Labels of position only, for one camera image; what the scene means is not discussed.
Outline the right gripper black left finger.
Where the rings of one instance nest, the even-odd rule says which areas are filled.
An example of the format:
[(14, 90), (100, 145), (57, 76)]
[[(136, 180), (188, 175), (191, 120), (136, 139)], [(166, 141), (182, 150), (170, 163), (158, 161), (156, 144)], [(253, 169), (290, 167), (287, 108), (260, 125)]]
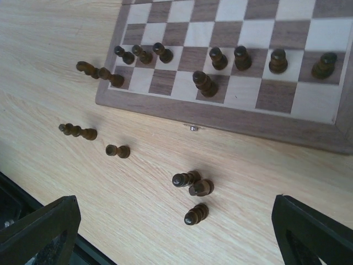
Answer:
[(34, 211), (1, 230), (1, 264), (69, 264), (80, 221), (74, 195)]

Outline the dark piece pair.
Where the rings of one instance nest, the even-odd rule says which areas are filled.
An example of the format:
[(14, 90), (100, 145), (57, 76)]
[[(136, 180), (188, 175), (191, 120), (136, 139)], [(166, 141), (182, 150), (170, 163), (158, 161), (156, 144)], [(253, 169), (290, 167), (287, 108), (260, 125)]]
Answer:
[(212, 61), (212, 66), (214, 69), (220, 71), (227, 67), (228, 59), (222, 53), (219, 47), (213, 47), (209, 52), (210, 59)]
[(189, 171), (187, 173), (178, 173), (172, 177), (172, 184), (175, 187), (192, 186), (195, 182), (201, 179), (198, 171)]

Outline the dark knight piece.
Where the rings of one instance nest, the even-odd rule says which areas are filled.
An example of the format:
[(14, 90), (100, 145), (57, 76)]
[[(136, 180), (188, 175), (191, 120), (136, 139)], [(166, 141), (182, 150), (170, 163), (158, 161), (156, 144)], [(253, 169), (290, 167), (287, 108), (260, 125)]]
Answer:
[(214, 184), (209, 179), (203, 179), (195, 182), (189, 188), (189, 194), (191, 196), (204, 197), (211, 194), (214, 190)]

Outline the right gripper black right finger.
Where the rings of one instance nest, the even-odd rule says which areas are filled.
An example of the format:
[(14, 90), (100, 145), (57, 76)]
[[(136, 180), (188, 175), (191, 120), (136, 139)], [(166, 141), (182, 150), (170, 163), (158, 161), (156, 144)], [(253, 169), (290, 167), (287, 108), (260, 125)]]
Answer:
[(284, 264), (352, 264), (352, 230), (345, 225), (282, 194), (271, 219)]

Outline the dark piece lowest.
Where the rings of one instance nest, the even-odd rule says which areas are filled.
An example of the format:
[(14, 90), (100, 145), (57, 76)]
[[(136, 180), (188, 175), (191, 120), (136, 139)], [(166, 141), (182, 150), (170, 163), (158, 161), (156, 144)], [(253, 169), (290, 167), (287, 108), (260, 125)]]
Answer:
[(152, 50), (159, 56), (160, 61), (163, 63), (169, 63), (173, 59), (172, 51), (165, 48), (162, 43), (155, 43), (152, 47)]

